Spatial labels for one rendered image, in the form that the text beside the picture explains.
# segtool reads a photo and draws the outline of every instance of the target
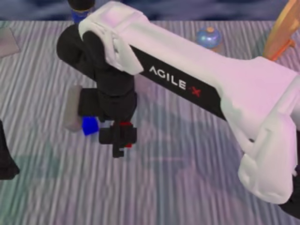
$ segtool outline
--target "gray block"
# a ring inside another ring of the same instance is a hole
[[[10,28],[0,28],[0,58],[20,51]]]
[[[79,98],[82,86],[76,85],[69,89],[64,113],[63,126],[71,132],[81,130],[82,119],[78,116]]]

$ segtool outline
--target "agile x logo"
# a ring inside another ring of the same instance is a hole
[[[172,74],[166,73],[162,69],[156,69],[154,66],[152,66],[149,72],[154,73],[160,78],[167,80],[168,82],[175,86],[178,86],[182,90],[189,90],[193,95],[197,96],[198,98],[201,96],[200,89],[197,89],[195,86],[187,87],[187,83],[185,81],[181,79],[176,79]]]

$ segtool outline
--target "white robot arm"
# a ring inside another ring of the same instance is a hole
[[[80,22],[81,37],[87,31],[101,38],[111,66],[142,74],[228,121],[245,153],[238,172],[242,184],[264,201],[288,201],[300,128],[295,71],[263,57],[221,56],[114,1]]]

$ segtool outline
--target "blue background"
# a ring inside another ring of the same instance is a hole
[[[97,6],[106,0],[97,0]],[[275,20],[287,0],[123,0],[151,20]],[[67,0],[0,0],[1,20],[69,20]]]

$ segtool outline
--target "black bottle cap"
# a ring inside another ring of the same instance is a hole
[[[85,11],[94,7],[95,0],[67,0],[70,7],[76,11]]]

